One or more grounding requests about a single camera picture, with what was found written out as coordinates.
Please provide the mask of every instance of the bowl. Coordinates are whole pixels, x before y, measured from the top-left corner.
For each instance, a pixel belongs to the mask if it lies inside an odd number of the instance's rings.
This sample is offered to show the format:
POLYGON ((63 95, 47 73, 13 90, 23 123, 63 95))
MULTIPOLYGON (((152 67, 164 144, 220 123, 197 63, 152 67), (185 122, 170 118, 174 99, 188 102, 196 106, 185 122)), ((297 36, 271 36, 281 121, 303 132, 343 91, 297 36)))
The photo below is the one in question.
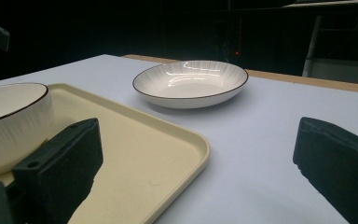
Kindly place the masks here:
POLYGON ((133 80, 132 86, 149 103, 189 109, 230 99, 248 78, 244 69, 231 63, 186 61, 149 68, 133 80))
POLYGON ((16 83, 0 86, 0 174, 38 149, 53 127, 48 86, 16 83))

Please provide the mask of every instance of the wooden table edge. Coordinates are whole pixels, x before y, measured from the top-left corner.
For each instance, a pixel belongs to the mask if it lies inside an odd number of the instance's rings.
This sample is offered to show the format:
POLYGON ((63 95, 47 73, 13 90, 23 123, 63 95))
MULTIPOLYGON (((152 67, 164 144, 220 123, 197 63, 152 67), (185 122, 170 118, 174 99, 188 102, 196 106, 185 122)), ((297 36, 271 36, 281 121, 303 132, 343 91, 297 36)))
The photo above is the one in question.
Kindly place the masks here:
MULTIPOLYGON (((129 59, 135 59, 135 60, 141 60, 141 61, 154 62, 154 63, 178 62, 177 60, 174 60, 174 59, 164 59, 164 58, 149 57, 149 56, 136 55, 136 54, 127 54, 122 57, 129 58, 129 59)), ((340 82, 340 81, 333 81, 333 80, 326 80, 326 79, 319 79, 319 78, 312 78, 312 77, 296 77, 296 76, 255 71, 255 70, 249 70, 249 69, 245 69, 245 70, 249 74, 250 77, 262 77, 262 78, 273 79, 273 80, 278 80, 278 81, 292 82, 292 83, 305 84, 305 85, 311 85, 311 86, 317 86, 317 87, 325 87, 325 88, 343 90, 343 91, 357 91, 358 92, 358 84, 356 84, 356 83, 340 82)))

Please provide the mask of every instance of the white plate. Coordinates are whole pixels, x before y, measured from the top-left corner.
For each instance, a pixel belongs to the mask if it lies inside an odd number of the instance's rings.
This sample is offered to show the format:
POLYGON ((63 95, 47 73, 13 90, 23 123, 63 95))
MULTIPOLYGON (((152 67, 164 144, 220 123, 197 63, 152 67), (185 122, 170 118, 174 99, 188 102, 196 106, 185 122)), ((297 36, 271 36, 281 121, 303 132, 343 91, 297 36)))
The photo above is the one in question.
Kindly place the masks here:
POLYGON ((246 71, 231 63, 165 63, 139 74, 132 86, 146 101, 169 108, 198 108, 222 103, 238 94, 246 71))

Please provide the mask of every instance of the white table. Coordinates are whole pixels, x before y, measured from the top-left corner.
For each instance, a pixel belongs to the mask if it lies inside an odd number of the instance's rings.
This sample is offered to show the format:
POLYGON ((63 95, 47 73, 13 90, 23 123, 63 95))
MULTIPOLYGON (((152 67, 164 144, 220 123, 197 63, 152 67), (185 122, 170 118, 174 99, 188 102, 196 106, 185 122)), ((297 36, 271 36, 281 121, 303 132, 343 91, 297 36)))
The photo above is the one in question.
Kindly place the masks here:
POLYGON ((358 134, 358 92, 250 77, 233 99, 201 109, 151 105, 132 80, 158 63, 101 55, 1 80, 67 83, 204 135, 203 172, 156 223, 347 223, 292 162, 302 117, 358 134))

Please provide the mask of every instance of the tray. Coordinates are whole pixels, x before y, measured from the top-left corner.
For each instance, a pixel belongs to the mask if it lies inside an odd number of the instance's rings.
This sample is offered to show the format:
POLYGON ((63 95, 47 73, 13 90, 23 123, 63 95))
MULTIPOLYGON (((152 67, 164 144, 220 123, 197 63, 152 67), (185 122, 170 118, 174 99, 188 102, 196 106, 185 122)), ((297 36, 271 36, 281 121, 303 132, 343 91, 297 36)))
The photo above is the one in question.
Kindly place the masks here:
POLYGON ((50 137, 83 119, 100 122, 103 166, 70 223, 151 223, 209 159, 210 145, 197 133, 66 84, 49 88, 56 114, 50 137))

